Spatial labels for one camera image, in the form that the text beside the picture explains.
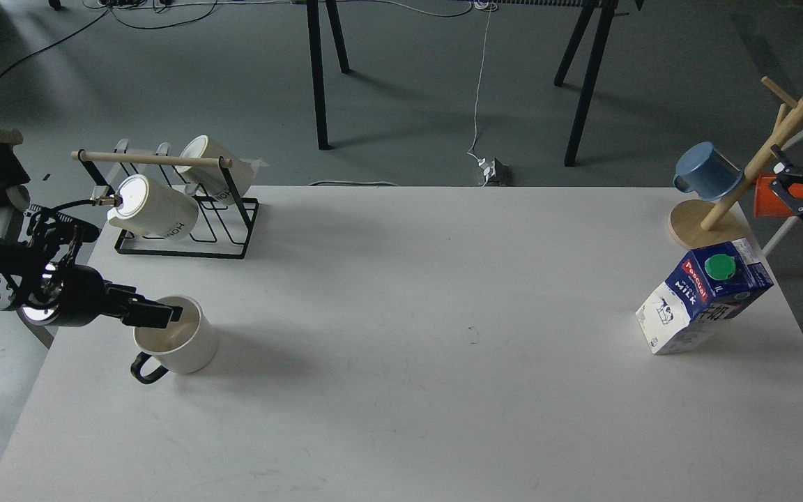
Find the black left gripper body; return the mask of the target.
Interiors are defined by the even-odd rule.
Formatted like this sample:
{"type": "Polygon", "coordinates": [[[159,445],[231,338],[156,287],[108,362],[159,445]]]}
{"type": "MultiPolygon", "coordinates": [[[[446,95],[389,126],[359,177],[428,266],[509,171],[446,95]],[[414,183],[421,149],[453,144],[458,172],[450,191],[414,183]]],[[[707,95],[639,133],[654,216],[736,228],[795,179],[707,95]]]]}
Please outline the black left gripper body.
{"type": "Polygon", "coordinates": [[[22,314],[36,326],[86,326],[99,315],[124,317],[128,299],[137,288],[103,279],[89,266],[71,266],[51,275],[54,292],[47,300],[36,294],[22,306],[22,314]]]}

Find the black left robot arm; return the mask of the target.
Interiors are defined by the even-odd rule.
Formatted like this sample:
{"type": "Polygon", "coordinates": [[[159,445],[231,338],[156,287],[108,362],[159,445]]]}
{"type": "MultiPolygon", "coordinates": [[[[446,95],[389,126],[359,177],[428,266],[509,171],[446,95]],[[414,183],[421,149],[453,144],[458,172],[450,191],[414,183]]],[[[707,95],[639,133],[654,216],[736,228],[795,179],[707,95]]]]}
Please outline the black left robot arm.
{"type": "Polygon", "coordinates": [[[0,237],[0,311],[20,311],[34,326],[86,326],[98,317],[132,327],[166,328],[181,320],[181,306],[144,298],[134,287],[103,279],[76,262],[101,229],[71,217],[65,206],[29,207],[29,240],[0,237]]]}

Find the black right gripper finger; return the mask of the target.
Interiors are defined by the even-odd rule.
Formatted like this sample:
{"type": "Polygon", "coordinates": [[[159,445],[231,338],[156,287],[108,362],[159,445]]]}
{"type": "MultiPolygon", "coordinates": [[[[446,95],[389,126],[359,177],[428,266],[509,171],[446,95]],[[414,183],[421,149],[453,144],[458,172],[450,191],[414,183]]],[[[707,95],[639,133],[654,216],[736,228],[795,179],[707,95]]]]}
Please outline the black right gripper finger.
{"type": "Polygon", "coordinates": [[[794,183],[803,184],[803,168],[797,168],[787,156],[784,155],[783,149],[780,146],[774,145],[770,147],[772,155],[783,165],[783,169],[777,174],[777,178],[769,183],[771,190],[778,190],[782,187],[787,190],[789,185],[794,183]]]}
{"type": "Polygon", "coordinates": [[[793,196],[790,189],[797,183],[771,183],[771,190],[794,216],[803,220],[803,197],[793,196]]]}

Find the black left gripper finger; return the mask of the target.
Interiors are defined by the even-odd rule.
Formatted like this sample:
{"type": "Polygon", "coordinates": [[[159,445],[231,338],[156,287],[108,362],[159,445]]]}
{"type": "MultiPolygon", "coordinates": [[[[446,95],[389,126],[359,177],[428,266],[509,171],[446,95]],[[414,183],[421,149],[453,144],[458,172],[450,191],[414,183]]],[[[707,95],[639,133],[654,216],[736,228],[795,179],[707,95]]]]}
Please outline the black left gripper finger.
{"type": "Polygon", "coordinates": [[[121,315],[125,326],[166,328],[170,322],[181,320],[182,306],[166,305],[146,298],[130,298],[121,315]]]}

